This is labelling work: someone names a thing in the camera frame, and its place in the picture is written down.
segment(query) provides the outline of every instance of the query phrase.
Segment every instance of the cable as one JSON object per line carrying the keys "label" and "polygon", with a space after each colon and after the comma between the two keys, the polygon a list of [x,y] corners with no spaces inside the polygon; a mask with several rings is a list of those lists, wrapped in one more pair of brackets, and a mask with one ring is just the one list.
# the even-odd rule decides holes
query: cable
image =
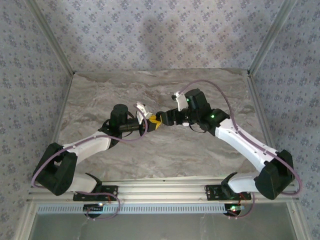
{"label": "cable", "polygon": [[198,133],[198,134],[205,134],[207,131],[196,131],[196,130],[194,130],[193,128],[192,128],[192,126],[191,126],[191,124],[189,123],[189,128],[192,130],[192,131],[194,131],[194,132],[196,132],[196,133]]}
{"label": "cable", "polygon": [[247,206],[247,199],[245,198],[245,196],[241,192],[239,193],[239,196],[244,199],[244,207],[246,207]]}
{"label": "cable", "polygon": [[227,210],[227,212],[230,213],[230,214],[232,214],[232,215],[234,215],[234,218],[235,218],[235,219],[244,218],[244,217],[248,216],[248,215],[252,212],[252,209],[254,209],[255,202],[256,202],[256,201],[255,201],[255,193],[252,192],[252,204],[251,204],[251,206],[250,206],[249,211],[248,211],[246,214],[244,214],[244,215],[242,215],[242,216],[237,216],[237,215],[236,215],[234,212],[232,212],[232,211],[228,211],[228,210]]}
{"label": "cable", "polygon": [[132,119],[135,119],[135,116],[134,116],[131,112],[127,111],[126,113],[127,113]]}
{"label": "cable", "polygon": [[132,133],[133,133],[133,131],[129,132],[127,135],[123,136],[122,138],[124,139],[124,138],[130,136]]}
{"label": "cable", "polygon": [[274,159],[277,159],[280,163],[282,163],[286,168],[288,168],[290,170],[290,172],[294,175],[295,179],[298,181],[299,187],[298,190],[296,192],[293,193],[289,193],[289,192],[282,192],[283,195],[287,195],[287,196],[295,196],[297,194],[299,194],[302,190],[303,184],[302,181],[298,175],[298,173],[288,164],[286,163],[284,160],[282,160],[280,157],[278,157],[277,155],[273,154],[272,152],[264,149],[263,147],[259,146],[258,144],[256,144],[254,141],[252,141],[251,139],[249,139],[246,135],[244,135],[241,131],[239,131],[239,128],[237,126],[236,120],[235,120],[235,115],[234,112],[231,108],[231,105],[229,103],[229,100],[227,98],[227,96],[225,95],[225,93],[221,90],[221,88],[216,85],[215,83],[213,83],[212,81],[209,80],[205,80],[205,79],[199,79],[199,80],[195,80],[192,81],[190,83],[188,83],[185,87],[183,87],[180,91],[179,94],[181,94],[184,90],[186,90],[186,88],[188,88],[189,86],[199,83],[199,82],[204,82],[204,83],[208,83],[213,85],[216,89],[218,89],[218,91],[221,93],[221,95],[223,96],[226,104],[228,105],[229,111],[230,111],[230,117],[234,126],[234,129],[239,133],[239,135],[246,140],[248,143],[250,143],[252,146],[256,147],[257,149],[259,149],[260,151],[268,154],[269,156],[273,157]]}
{"label": "cable", "polygon": [[68,146],[66,148],[63,148],[61,149],[60,151],[56,152],[55,154],[53,154],[51,157],[49,157],[42,165],[41,167],[39,167],[39,169],[35,172],[35,174],[33,175],[32,177],[32,180],[31,180],[31,185],[34,187],[34,188],[42,188],[44,189],[43,186],[39,186],[39,185],[36,185],[36,178],[38,177],[38,175],[40,174],[40,172],[56,157],[56,156],[59,156],[60,154],[62,154],[63,152],[69,150],[69,149],[72,149],[73,147],[78,147],[80,146],[81,144],[84,144],[86,142],[89,142],[91,140],[94,140],[94,139],[98,139],[98,138],[109,138],[109,139],[114,139],[114,140],[117,140],[119,142],[124,142],[124,143],[132,143],[132,142],[135,142],[137,140],[140,140],[142,139],[146,134],[147,134],[147,129],[148,129],[148,121],[145,117],[145,115],[143,114],[143,112],[137,107],[137,105],[133,105],[139,113],[142,114],[143,116],[143,120],[144,120],[144,124],[145,124],[145,129],[144,129],[144,132],[143,134],[138,137],[138,138],[135,138],[135,139],[122,139],[122,138],[118,138],[118,137],[115,137],[115,136],[108,136],[108,135],[97,135],[97,136],[92,136],[92,137],[89,137],[89,138],[86,138],[82,141],[79,141],[77,142],[76,144],[72,145],[72,146]]}
{"label": "cable", "polygon": [[112,214],[111,216],[107,216],[107,217],[101,217],[101,218],[92,218],[92,217],[89,217],[89,212],[91,211],[91,209],[94,208],[93,207],[90,207],[86,210],[86,217],[88,218],[88,220],[93,220],[93,221],[96,221],[96,220],[109,220],[109,219],[112,219],[114,218],[116,215],[118,215],[120,209],[121,209],[121,202],[120,202],[120,199],[112,194],[112,193],[108,193],[108,192],[84,192],[84,191],[77,191],[78,194],[83,194],[83,195],[90,195],[90,196],[97,196],[97,195],[106,195],[108,197],[113,197],[116,199],[116,201],[118,202],[118,207],[116,209],[116,211],[114,212],[114,214]]}

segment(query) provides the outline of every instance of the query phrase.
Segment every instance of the floral wallpaper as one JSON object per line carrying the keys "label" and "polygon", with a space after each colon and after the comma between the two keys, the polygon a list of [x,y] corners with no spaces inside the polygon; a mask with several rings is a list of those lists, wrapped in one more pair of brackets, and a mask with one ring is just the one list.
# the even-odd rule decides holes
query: floral wallpaper
{"label": "floral wallpaper", "polygon": [[71,77],[24,1],[1,0],[0,19],[0,239],[10,240]]}
{"label": "floral wallpaper", "polygon": [[282,0],[36,0],[73,70],[248,69]]}
{"label": "floral wallpaper", "polygon": [[320,239],[320,2],[299,0],[255,76],[273,138],[303,181],[300,196]]}

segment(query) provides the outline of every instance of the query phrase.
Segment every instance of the black mounting bracket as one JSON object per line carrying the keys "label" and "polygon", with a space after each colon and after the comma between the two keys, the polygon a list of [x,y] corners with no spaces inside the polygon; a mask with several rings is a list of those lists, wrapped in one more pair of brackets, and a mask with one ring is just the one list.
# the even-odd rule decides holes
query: black mounting bracket
{"label": "black mounting bracket", "polygon": [[[233,195],[231,197],[228,197],[222,190],[222,186],[219,185],[205,185],[204,186],[206,199],[208,201],[228,201],[228,200],[234,200],[234,201],[240,201],[244,200],[240,197],[239,194]],[[242,192],[241,193],[246,200],[251,200],[251,194],[248,192]]]}
{"label": "black mounting bracket", "polygon": [[[118,196],[118,186],[115,185],[101,185],[98,193],[109,193]],[[107,195],[85,195],[76,192],[73,195],[73,201],[75,202],[115,202],[117,201],[112,196]]]}
{"label": "black mounting bracket", "polygon": [[101,215],[101,213],[94,213],[94,212],[102,212],[104,210],[104,206],[99,206],[99,204],[85,204],[83,205],[82,210],[86,212],[88,209],[90,209],[89,213],[85,213],[84,215],[88,215],[89,218],[95,219]]}

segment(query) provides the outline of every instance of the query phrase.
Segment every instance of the glass panel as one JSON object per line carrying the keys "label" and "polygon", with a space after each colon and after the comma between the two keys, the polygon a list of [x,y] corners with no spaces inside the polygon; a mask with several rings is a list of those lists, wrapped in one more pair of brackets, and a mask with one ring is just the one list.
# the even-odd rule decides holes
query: glass panel
{"label": "glass panel", "polygon": [[38,214],[29,240],[295,240],[285,203],[256,204],[245,217],[223,214],[119,214],[91,221],[83,214]]}

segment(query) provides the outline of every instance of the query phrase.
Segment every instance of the marble surface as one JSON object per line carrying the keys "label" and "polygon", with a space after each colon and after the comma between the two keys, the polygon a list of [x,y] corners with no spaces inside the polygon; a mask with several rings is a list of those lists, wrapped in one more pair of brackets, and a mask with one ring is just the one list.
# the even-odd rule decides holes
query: marble surface
{"label": "marble surface", "polygon": [[[197,79],[218,84],[229,98],[237,123],[264,142],[249,98],[247,77],[247,71],[235,68],[75,74],[58,142],[67,144],[93,134],[110,118],[115,104],[127,105],[132,113],[136,101],[148,105],[153,113],[176,108],[171,95]],[[212,108],[229,112],[215,88],[207,83],[195,84],[189,90],[193,88],[205,93]],[[133,133],[128,138],[138,136]],[[118,143],[76,168],[78,173],[91,173],[101,180],[218,176],[253,170],[251,163],[227,143],[181,125],[163,125],[144,139]]]}

